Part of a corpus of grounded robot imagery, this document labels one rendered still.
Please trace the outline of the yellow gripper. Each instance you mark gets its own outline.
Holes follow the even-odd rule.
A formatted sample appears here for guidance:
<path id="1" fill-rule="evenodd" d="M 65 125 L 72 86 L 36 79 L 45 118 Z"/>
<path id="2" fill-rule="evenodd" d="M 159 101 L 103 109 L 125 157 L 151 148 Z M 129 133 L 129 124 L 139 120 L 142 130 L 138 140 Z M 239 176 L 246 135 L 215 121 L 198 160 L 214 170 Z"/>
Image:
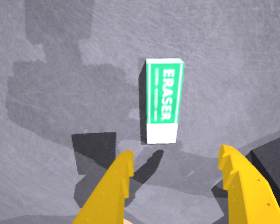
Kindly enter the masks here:
<path id="1" fill-rule="evenodd" d="M 229 224 L 280 224 L 280 208 L 267 180 L 236 149 L 221 145 L 218 169 L 228 190 Z M 72 224 L 124 224 L 133 151 L 123 151 L 109 167 Z"/>

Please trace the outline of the white eraser with green sleeve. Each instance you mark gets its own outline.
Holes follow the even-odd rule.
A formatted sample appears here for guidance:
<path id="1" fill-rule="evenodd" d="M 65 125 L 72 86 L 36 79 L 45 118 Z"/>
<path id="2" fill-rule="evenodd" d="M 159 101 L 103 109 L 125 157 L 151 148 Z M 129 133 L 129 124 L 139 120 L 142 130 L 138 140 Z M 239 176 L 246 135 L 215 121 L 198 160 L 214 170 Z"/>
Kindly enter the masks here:
<path id="1" fill-rule="evenodd" d="M 175 143 L 185 63 L 146 59 L 147 144 Z"/>

